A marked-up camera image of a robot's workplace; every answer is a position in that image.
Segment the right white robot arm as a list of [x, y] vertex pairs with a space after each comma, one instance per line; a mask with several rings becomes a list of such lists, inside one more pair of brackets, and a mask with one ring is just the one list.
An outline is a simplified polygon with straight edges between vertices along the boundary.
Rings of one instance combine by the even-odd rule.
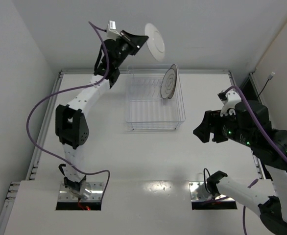
[[224, 195], [256, 214], [275, 235], [287, 235], [287, 130], [272, 127], [268, 108], [247, 100], [237, 86], [218, 94], [220, 110], [206, 111], [193, 131], [203, 143], [235, 141], [249, 147], [271, 176], [275, 194], [264, 195], [217, 171], [204, 177], [203, 201], [210, 203]]

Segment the orange patterned plate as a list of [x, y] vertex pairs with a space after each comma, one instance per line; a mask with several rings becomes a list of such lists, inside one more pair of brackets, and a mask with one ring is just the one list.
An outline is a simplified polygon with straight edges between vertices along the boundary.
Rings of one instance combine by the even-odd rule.
[[172, 92], [170, 96], [168, 97], [169, 99], [172, 99], [176, 90], [176, 84], [177, 84], [177, 77], [178, 77], [178, 66], [176, 64], [172, 64], [171, 68], [174, 70], [174, 85]]

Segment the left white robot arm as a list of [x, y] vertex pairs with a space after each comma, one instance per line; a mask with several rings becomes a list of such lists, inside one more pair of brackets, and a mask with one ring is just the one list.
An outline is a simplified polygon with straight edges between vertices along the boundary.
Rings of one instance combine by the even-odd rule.
[[118, 32], [114, 21], [108, 22], [105, 32], [108, 38], [101, 40], [94, 74], [88, 85], [66, 105], [58, 105], [55, 112], [55, 133], [65, 153], [65, 165], [59, 166], [64, 175], [64, 186], [72, 195], [83, 200], [92, 194], [87, 173], [79, 169], [84, 144], [89, 137], [87, 115], [98, 99], [116, 83], [120, 75], [119, 66], [127, 56], [136, 55], [149, 39], [146, 34]]

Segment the blue rimmed flower plate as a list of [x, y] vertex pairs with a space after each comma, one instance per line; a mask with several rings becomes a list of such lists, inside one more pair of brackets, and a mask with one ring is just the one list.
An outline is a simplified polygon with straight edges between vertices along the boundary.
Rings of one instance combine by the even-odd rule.
[[161, 84], [161, 98], [169, 99], [174, 85], [174, 70], [170, 67], [165, 73]]

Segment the green rimmed white plate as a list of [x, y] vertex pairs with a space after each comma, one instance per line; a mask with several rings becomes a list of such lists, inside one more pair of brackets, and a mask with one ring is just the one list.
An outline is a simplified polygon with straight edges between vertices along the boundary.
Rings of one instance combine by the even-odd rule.
[[144, 29], [145, 36], [148, 36], [146, 44], [151, 55], [162, 62], [165, 57], [165, 43], [160, 31], [151, 23], [147, 23]]

